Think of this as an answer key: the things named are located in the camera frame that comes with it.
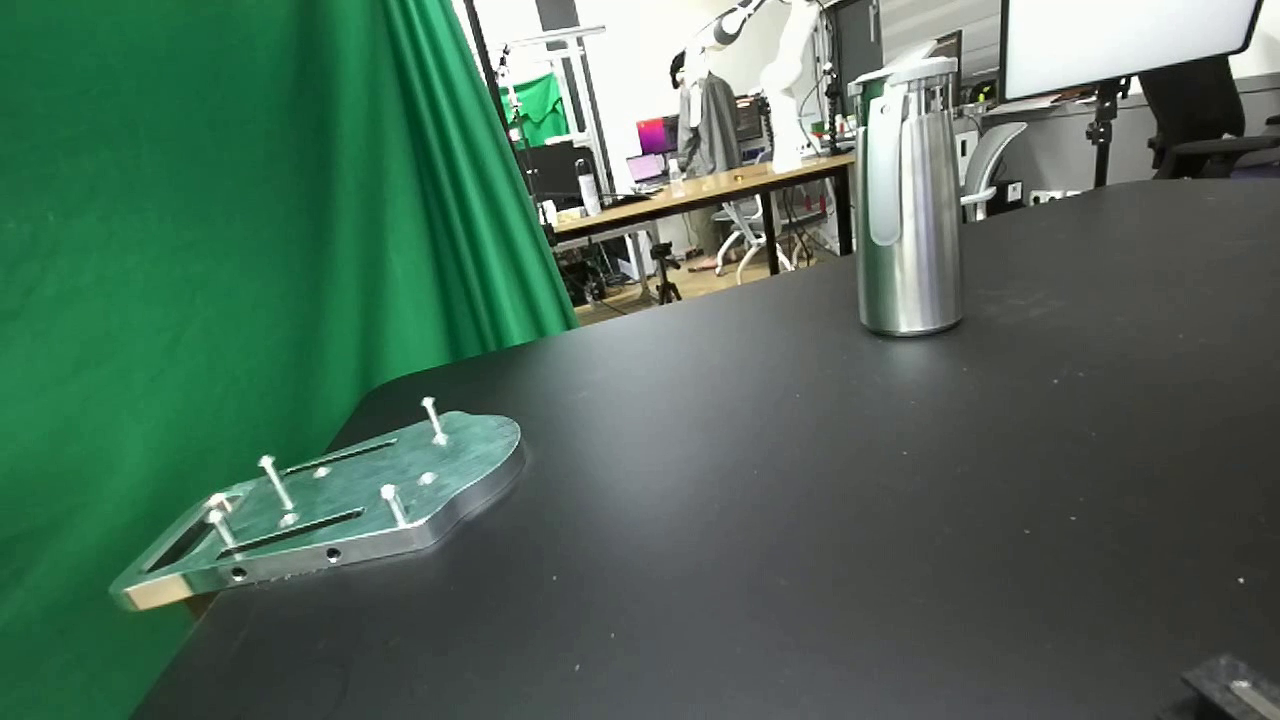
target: metal thermos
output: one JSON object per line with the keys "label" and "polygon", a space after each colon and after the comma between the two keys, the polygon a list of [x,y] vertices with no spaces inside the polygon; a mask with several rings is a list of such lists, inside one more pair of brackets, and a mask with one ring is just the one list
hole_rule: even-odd
{"label": "metal thermos", "polygon": [[961,179],[953,57],[853,80],[859,326],[930,337],[961,326]]}

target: green backdrop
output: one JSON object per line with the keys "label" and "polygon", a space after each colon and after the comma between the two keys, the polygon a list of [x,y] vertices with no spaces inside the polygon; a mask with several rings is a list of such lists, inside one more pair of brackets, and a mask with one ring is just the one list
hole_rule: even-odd
{"label": "green backdrop", "polygon": [[0,259],[0,717],[141,702],[109,581],[259,451],[573,326],[447,0],[6,0]]}

